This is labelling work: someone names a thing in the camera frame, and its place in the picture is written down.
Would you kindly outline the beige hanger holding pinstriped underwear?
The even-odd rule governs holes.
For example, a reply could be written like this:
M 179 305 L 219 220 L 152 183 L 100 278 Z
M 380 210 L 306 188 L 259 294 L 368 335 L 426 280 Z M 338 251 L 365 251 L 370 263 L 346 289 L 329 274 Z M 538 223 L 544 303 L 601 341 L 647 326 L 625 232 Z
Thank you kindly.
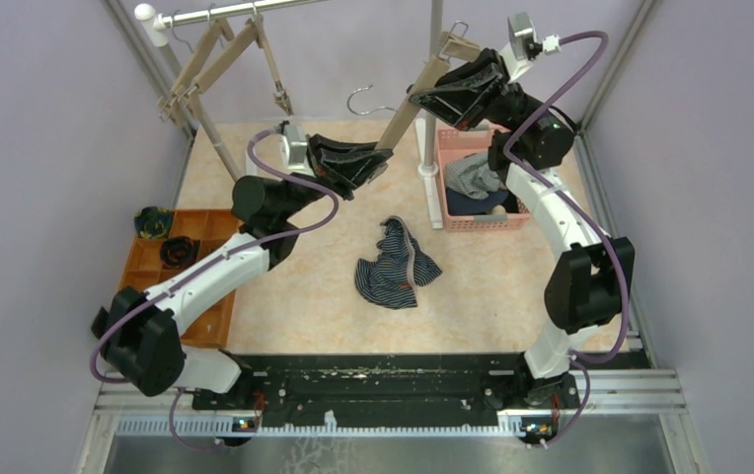
M 348 111 L 356 116 L 368 116 L 380 111 L 393 112 L 389 125 L 383 131 L 376 149 L 394 150 L 407 129 L 413 124 L 417 114 L 422 110 L 419 98 L 424 92 L 431 92 L 436 83 L 449 71 L 450 60 L 457 58 L 472 62 L 481 53 L 481 47 L 466 39 L 469 25 L 464 21 L 456 21 L 448 31 L 442 31 L 435 36 L 433 52 L 425 62 L 421 72 L 409 87 L 404 100 L 396 108 L 380 106 L 369 111 L 358 111 L 352 106 L 352 99 L 358 93 L 368 91 L 372 85 L 352 91 L 346 100 Z

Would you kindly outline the navy underwear cream waistband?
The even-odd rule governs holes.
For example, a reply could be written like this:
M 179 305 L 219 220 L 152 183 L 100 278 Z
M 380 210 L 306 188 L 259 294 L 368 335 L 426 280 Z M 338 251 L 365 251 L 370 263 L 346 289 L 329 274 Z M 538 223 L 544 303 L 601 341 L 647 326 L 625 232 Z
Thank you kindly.
M 483 198 L 468 197 L 460 192 L 448 189 L 445 192 L 447 210 L 453 216 L 473 216 L 488 214 L 496 206 L 504 205 L 510 196 L 510 192 L 499 190 L 489 193 Z

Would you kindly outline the navy pinstriped underwear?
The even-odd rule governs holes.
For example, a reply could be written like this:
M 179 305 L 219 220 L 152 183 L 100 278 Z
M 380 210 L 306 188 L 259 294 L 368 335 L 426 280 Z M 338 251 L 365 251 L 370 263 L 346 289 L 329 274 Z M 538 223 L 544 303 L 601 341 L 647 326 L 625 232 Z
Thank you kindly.
M 390 309 L 418 306 L 416 292 L 442 276 L 442 269 L 419 246 L 407 223 L 397 215 L 384 219 L 374 260 L 359 259 L 354 287 L 367 302 Z

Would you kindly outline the beige hanger holding navy underwear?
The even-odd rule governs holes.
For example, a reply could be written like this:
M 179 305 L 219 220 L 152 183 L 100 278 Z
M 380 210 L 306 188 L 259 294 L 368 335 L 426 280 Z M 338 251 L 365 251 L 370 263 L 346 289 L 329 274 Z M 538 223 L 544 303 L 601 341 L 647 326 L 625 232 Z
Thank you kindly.
M 181 104 L 188 107 L 195 119 L 201 120 L 202 117 L 200 95 L 207 92 L 254 42 L 257 42 L 257 33 L 254 20 L 250 19 L 240 31 L 234 32 L 233 39 L 221 39 L 215 44 L 202 70 L 193 77 L 190 87 L 181 97 Z

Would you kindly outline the beige clip hanger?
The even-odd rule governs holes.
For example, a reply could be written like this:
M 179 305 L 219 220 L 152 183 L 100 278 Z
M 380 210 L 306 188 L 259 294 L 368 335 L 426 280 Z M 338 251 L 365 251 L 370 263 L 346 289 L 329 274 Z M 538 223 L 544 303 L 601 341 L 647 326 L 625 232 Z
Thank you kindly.
M 171 121 L 178 127 L 183 127 L 187 120 L 181 112 L 181 97 L 190 87 L 191 81 L 201 70 L 215 44 L 220 40 L 232 40 L 234 32 L 227 20 L 213 20 L 206 27 L 196 45 L 191 50 L 188 61 L 180 70 L 170 93 L 158 101 L 161 121 Z

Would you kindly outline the grey striped underwear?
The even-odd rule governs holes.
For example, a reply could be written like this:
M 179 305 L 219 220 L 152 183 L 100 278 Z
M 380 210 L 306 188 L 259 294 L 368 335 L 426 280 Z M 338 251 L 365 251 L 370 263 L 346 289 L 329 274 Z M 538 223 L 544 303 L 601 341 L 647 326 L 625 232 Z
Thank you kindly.
M 446 187 L 468 198 L 481 200 L 501 188 L 499 175 L 489 167 L 486 152 L 452 161 L 445 169 Z

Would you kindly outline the beige hanger holding grey underwear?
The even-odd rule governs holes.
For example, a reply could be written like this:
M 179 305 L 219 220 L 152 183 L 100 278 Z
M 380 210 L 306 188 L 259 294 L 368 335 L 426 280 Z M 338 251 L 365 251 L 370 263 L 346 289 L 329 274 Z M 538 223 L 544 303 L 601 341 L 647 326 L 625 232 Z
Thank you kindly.
M 264 17 L 262 15 L 255 16 L 254 23 L 257 33 L 257 44 L 264 53 L 264 58 L 273 82 L 273 100 L 287 116 L 292 117 L 294 115 L 292 103 L 288 92 L 283 86 L 271 46 L 266 36 Z

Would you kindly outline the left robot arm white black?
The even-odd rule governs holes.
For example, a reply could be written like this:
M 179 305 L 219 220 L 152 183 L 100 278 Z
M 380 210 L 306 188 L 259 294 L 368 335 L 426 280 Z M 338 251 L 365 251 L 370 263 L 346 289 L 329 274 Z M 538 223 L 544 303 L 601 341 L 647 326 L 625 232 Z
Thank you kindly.
M 247 156 L 263 174 L 239 178 L 232 214 L 242 225 L 219 248 L 176 276 L 144 291 L 120 290 L 97 314 L 98 338 L 90 354 L 94 378 L 132 384 L 154 397 L 170 389 L 201 389 L 232 409 L 247 406 L 253 379 L 236 359 L 217 349 L 186 348 L 182 335 L 200 316 L 240 285 L 281 264 L 298 237 L 336 216 L 342 201 L 388 166 L 394 147 L 383 140 L 346 143 L 313 135 L 307 139 L 306 173 L 282 172 L 255 149 L 273 130 L 250 139 Z

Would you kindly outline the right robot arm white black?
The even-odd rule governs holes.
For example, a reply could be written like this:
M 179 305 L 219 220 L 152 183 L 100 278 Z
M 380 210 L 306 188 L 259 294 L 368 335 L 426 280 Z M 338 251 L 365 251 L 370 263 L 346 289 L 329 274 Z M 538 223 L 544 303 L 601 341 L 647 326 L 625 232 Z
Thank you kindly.
M 494 123 L 483 164 L 523 202 L 557 260 L 544 292 L 549 321 L 515 370 L 516 398 L 539 407 L 573 362 L 605 363 L 619 352 L 629 327 L 635 248 L 602 229 L 557 176 L 575 130 L 552 103 L 517 83 L 533 58 L 477 47 L 456 56 L 463 63 L 452 69 L 450 54 L 435 54 L 406 102 L 456 130 Z

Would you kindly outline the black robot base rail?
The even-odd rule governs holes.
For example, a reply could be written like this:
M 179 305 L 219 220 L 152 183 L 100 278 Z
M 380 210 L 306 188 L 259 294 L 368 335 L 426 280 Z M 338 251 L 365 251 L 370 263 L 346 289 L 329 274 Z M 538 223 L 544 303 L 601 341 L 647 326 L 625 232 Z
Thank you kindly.
M 595 398 L 599 373 L 644 368 L 623 353 L 604 364 L 577 358 L 562 375 L 530 375 L 523 355 L 243 355 L 243 372 L 224 394 L 195 388 L 190 410 L 173 401 L 172 433 L 238 436 L 459 435 L 533 436 L 525 419 L 556 429 L 559 415 Z

